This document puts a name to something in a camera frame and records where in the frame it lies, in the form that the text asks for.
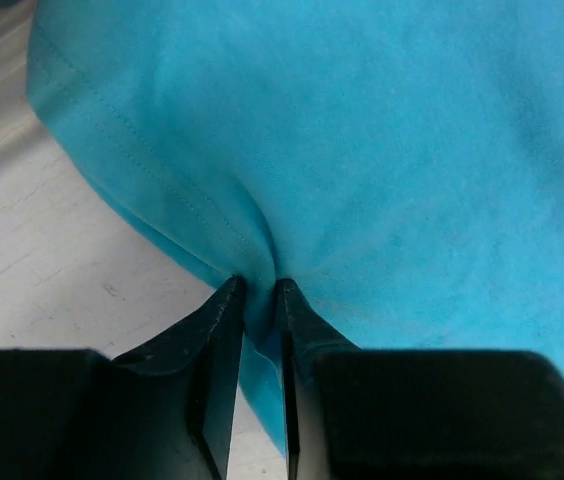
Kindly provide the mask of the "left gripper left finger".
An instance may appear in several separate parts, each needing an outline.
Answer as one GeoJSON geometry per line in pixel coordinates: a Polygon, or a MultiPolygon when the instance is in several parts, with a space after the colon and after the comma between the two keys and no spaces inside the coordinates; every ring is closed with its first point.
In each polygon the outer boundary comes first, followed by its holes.
{"type": "Polygon", "coordinates": [[[115,358],[0,349],[0,479],[223,479],[245,282],[115,358]]]}

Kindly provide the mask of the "cyan t shirt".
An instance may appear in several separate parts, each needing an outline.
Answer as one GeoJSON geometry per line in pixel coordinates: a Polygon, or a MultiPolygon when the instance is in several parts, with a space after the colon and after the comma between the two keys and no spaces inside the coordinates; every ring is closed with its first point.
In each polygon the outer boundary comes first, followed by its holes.
{"type": "Polygon", "coordinates": [[[564,1],[41,1],[27,97],[149,241],[247,280],[277,447],[281,278],[358,345],[564,375],[564,1]]]}

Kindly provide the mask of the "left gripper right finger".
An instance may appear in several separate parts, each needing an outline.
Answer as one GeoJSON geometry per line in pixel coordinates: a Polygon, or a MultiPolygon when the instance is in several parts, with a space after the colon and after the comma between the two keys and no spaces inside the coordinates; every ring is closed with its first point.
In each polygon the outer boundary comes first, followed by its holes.
{"type": "Polygon", "coordinates": [[[369,350],[276,285],[292,479],[564,479],[564,379],[543,356],[369,350]]]}

